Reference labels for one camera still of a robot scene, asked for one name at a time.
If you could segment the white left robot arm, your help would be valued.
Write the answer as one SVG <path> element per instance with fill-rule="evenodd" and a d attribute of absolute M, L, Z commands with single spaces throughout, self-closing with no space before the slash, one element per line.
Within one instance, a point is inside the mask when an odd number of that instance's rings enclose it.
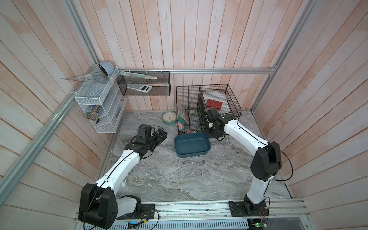
<path fill-rule="evenodd" d="M 167 132 L 162 127 L 140 125 L 137 135 L 125 146 L 112 168 L 94 184 L 86 184 L 82 188 L 79 221 L 105 230 L 120 217 L 140 219 L 144 223 L 145 211 L 141 207 L 141 198 L 133 195 L 117 196 L 129 172 L 166 138 Z"/>

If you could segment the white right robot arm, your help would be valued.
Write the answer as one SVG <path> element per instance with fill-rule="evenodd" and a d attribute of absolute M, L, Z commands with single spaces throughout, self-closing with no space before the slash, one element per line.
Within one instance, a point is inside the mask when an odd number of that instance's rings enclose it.
<path fill-rule="evenodd" d="M 251 187 L 243 202 L 230 201 L 232 217 L 269 216 L 270 200 L 266 191 L 270 182 L 278 181 L 274 177 L 282 168 L 281 150 L 277 142 L 268 142 L 245 128 L 231 114 L 220 114 L 215 108 L 206 112 L 209 123 L 206 131 L 211 137 L 223 140 L 230 135 L 240 142 L 253 156 L 250 166 L 253 174 Z"/>

